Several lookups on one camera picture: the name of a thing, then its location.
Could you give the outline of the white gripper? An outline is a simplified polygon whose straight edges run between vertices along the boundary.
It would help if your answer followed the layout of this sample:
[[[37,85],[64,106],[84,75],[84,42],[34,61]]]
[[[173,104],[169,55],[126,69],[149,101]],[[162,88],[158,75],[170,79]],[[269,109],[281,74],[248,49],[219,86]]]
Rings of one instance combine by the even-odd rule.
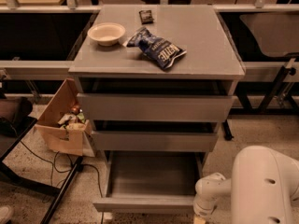
[[[231,194],[231,180],[220,173],[200,178],[195,184],[193,199],[193,224],[206,224],[202,217],[209,217],[216,209],[220,197]]]

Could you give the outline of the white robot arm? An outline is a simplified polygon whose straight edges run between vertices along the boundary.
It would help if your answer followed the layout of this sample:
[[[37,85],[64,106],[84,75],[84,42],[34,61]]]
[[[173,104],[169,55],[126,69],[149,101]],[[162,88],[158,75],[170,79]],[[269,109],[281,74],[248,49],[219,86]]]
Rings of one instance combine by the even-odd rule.
[[[243,148],[232,177],[220,173],[195,184],[194,213],[208,217],[221,196],[231,197],[231,224],[295,224],[292,203],[299,198],[299,161],[269,147]]]

